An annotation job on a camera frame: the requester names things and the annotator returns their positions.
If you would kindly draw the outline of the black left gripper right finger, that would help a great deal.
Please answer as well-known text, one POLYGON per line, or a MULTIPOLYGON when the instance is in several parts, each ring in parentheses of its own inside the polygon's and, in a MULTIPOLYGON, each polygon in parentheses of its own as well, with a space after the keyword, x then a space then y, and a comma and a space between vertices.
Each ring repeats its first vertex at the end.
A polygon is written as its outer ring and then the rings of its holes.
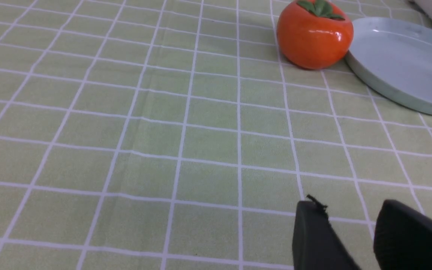
POLYGON ((385 200, 373 251, 382 270, 432 270, 432 219, 397 200, 385 200))

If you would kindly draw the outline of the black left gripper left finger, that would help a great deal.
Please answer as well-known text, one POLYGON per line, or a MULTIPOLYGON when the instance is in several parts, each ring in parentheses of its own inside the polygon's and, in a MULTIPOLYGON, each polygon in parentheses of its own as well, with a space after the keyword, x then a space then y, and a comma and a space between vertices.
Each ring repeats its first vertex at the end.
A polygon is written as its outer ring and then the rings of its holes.
POLYGON ((327 205, 314 196, 297 203, 292 237, 295 270, 360 270, 329 221, 327 205))

